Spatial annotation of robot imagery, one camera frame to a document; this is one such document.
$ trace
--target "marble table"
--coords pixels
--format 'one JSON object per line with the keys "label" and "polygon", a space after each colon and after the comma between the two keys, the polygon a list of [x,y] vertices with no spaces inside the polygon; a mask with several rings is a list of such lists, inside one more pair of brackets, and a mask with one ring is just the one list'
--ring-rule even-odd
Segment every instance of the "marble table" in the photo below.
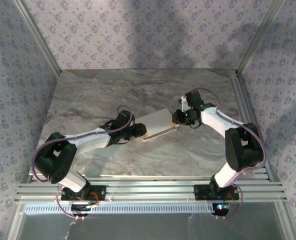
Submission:
{"label": "marble table", "polygon": [[[87,132],[117,116],[127,104],[136,118],[164,108],[180,108],[178,99],[191,89],[215,92],[222,111],[241,120],[231,80],[226,71],[193,70],[63,70],[58,79],[39,145],[53,132]],[[218,105],[208,92],[206,102]],[[210,177],[226,162],[224,139],[212,128],[180,126],[147,142],[133,140],[78,155],[72,168],[86,174]]]}

